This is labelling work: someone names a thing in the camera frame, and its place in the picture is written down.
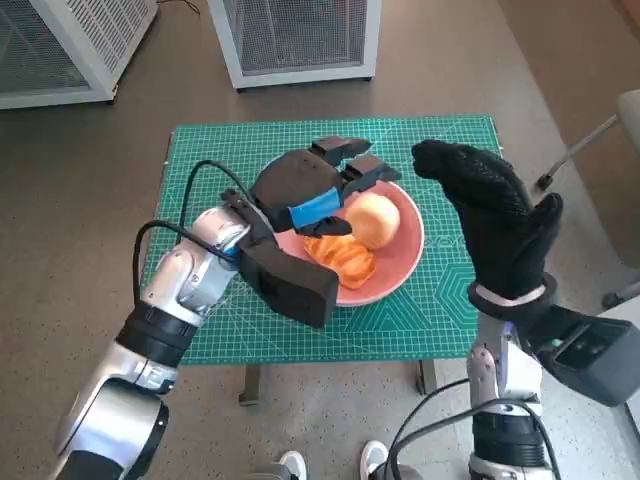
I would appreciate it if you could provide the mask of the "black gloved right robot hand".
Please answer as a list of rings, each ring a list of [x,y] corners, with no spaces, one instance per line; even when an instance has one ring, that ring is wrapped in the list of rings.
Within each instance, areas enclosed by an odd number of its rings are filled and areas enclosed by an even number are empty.
[[[540,287],[559,231],[561,196],[551,193],[533,205],[511,164],[487,150],[424,140],[412,155],[415,173],[438,181],[456,209],[477,283],[507,300]]]

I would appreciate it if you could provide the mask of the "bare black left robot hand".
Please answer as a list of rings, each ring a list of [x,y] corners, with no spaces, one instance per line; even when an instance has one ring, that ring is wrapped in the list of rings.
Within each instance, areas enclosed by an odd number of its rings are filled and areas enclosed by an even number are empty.
[[[276,233],[295,230],[319,238],[344,236],[351,225],[335,216],[354,193],[401,174],[368,153],[371,142],[330,136],[307,149],[289,151],[271,161],[250,189],[253,202]]]

